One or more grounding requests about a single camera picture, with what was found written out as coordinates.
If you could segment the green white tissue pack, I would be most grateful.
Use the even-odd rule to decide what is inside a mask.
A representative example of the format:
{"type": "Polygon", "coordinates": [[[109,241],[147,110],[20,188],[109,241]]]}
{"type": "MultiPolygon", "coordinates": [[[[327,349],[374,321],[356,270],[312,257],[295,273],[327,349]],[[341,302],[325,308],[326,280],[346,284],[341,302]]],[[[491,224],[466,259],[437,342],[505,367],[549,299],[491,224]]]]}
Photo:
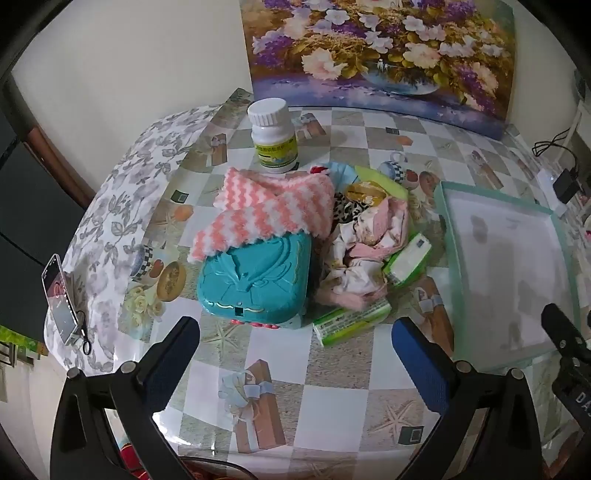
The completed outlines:
{"type": "Polygon", "coordinates": [[[322,347],[329,347],[374,328],[387,319],[391,310],[386,298],[370,304],[363,311],[332,310],[312,322],[312,329],[322,347]]]}

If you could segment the small green tissue pack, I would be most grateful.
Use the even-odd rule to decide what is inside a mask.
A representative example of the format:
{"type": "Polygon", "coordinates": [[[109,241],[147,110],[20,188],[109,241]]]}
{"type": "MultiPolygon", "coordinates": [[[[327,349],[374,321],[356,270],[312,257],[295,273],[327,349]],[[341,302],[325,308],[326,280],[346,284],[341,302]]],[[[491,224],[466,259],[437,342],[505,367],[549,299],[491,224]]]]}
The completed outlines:
{"type": "Polygon", "coordinates": [[[422,233],[415,234],[405,248],[394,254],[384,265],[384,276],[394,287],[407,285],[424,269],[432,244],[422,233]]]}

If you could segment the pink floral cloth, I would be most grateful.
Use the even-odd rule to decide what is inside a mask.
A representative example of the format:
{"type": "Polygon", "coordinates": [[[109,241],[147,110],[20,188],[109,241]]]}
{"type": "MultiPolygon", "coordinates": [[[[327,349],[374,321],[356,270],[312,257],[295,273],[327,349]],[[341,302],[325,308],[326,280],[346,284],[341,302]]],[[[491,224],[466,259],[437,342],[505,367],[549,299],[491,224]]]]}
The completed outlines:
{"type": "Polygon", "coordinates": [[[355,221],[336,227],[322,246],[315,302],[362,311],[384,298],[384,262],[407,245],[409,217],[407,201],[387,197],[355,221]]]}

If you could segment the lime green cloth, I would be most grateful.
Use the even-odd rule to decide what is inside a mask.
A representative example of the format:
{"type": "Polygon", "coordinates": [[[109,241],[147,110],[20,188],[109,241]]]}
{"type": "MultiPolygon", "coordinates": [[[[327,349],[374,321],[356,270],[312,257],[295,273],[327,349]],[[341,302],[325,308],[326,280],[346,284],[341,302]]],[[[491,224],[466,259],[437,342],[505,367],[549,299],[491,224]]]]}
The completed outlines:
{"type": "Polygon", "coordinates": [[[370,169],[369,167],[355,166],[356,175],[362,182],[373,182],[380,186],[389,196],[394,198],[407,201],[409,197],[409,191],[401,184],[392,180],[385,174],[370,169]]]}

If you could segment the yellow round snack packet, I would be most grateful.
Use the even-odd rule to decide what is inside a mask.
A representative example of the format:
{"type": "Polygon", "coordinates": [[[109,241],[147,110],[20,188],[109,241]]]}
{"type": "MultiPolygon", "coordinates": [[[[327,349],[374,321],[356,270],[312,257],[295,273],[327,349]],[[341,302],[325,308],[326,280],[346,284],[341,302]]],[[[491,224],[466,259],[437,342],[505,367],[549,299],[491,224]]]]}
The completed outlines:
{"type": "Polygon", "coordinates": [[[382,187],[373,182],[358,182],[346,187],[346,198],[368,207],[378,206],[388,194],[382,187]]]}

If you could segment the black white leopard scrunchie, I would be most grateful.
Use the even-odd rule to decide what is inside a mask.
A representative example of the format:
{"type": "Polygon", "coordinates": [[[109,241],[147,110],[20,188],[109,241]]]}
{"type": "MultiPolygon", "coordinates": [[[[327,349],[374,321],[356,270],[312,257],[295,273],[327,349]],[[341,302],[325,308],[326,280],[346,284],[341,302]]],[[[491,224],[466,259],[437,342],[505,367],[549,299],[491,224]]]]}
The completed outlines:
{"type": "Polygon", "coordinates": [[[332,230],[341,224],[349,224],[356,220],[368,206],[355,200],[351,200],[341,192],[335,193],[334,209],[332,209],[332,230]]]}

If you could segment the blue surgical face mask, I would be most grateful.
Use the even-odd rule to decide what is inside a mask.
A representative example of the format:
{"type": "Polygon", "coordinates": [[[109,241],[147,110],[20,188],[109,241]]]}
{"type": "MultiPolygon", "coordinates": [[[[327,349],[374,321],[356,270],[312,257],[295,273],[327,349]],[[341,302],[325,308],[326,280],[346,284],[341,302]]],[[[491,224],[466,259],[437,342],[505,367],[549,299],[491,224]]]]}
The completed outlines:
{"type": "Polygon", "coordinates": [[[359,175],[353,166],[342,162],[328,162],[325,164],[328,168],[328,176],[332,180],[335,191],[344,191],[349,185],[359,181],[359,175]]]}

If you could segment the pink white striped towel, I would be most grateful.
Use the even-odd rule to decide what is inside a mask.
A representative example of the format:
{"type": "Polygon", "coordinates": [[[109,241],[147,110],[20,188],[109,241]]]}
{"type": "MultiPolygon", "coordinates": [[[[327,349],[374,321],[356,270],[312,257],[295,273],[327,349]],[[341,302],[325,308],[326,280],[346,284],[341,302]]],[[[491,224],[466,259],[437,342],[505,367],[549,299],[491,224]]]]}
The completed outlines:
{"type": "Polygon", "coordinates": [[[230,168],[213,202],[218,215],[197,232],[187,259],[201,262],[287,234],[325,239],[331,233],[334,203],[335,187],[325,173],[273,176],[230,168]]]}

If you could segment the pink red plush doll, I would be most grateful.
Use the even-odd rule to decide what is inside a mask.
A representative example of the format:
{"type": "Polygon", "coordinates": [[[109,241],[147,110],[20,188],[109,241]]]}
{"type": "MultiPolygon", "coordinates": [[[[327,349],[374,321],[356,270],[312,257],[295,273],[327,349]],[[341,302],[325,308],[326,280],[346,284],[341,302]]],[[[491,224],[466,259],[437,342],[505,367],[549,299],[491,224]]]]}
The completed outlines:
{"type": "Polygon", "coordinates": [[[321,175],[328,176],[329,175],[329,169],[327,167],[325,167],[325,166],[317,165],[317,166],[311,167],[310,173],[311,174],[321,174],[321,175]]]}

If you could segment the translucent teal-rimmed tray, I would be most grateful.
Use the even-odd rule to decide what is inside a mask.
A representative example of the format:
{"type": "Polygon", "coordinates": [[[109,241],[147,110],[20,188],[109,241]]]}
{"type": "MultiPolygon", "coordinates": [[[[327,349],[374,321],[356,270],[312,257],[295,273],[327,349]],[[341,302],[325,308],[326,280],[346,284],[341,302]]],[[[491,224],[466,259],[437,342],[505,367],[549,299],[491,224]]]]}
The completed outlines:
{"type": "Polygon", "coordinates": [[[550,209],[449,181],[434,198],[445,223],[456,359],[494,371],[552,351],[541,325],[550,303],[581,324],[572,251],[550,209]]]}

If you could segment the white power strip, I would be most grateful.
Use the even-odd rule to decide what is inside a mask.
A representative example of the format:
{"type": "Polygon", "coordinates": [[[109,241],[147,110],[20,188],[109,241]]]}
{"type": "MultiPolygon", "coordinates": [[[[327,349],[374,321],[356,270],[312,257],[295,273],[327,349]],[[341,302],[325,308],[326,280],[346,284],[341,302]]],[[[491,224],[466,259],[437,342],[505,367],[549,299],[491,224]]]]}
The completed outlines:
{"type": "Polygon", "coordinates": [[[567,212],[567,206],[562,203],[556,195],[553,182],[554,177],[552,174],[546,169],[541,169],[536,174],[536,180],[544,194],[548,208],[552,210],[557,217],[562,218],[567,212]]]}

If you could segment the black power adapter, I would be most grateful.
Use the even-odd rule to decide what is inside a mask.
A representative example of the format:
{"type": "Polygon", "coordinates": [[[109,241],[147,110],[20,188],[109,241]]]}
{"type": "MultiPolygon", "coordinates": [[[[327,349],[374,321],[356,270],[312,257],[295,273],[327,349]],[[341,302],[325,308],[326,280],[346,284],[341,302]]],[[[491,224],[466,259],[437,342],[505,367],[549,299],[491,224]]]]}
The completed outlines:
{"type": "Polygon", "coordinates": [[[553,190],[557,199],[568,204],[570,200],[580,191],[575,169],[564,169],[553,183],[553,190]]]}

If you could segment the grey floral tablecloth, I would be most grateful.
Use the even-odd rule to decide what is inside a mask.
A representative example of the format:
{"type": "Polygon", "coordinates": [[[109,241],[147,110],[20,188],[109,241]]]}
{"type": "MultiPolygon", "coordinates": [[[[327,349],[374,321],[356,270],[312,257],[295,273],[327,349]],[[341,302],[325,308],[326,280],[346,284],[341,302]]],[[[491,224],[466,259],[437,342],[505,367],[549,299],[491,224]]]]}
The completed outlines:
{"type": "Polygon", "coordinates": [[[87,375],[114,370],[118,318],[135,255],[173,174],[218,110],[200,106],[148,126],[85,211],[62,266],[90,352],[83,353],[81,341],[65,344],[55,320],[47,319],[44,327],[45,344],[64,369],[76,367],[87,375]]]}

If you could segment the teal plastic toy case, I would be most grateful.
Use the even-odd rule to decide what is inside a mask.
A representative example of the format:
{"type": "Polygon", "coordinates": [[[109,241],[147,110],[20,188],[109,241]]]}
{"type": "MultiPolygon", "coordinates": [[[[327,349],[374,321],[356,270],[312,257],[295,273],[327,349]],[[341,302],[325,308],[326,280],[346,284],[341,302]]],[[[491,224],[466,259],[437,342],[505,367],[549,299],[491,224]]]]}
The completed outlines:
{"type": "Polygon", "coordinates": [[[198,300],[206,312],[234,324],[301,328],[311,246],[307,233],[288,233],[208,257],[198,277],[198,300]]]}

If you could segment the floral oil painting canvas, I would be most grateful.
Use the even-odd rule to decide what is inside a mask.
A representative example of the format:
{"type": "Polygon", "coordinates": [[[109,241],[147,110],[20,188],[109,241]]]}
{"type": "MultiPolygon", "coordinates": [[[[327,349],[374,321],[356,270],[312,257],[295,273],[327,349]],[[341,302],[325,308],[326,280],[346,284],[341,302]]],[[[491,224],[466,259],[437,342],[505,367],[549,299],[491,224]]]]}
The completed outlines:
{"type": "Polygon", "coordinates": [[[242,1],[253,93],[350,107],[500,139],[515,63],[503,1],[242,1]]]}

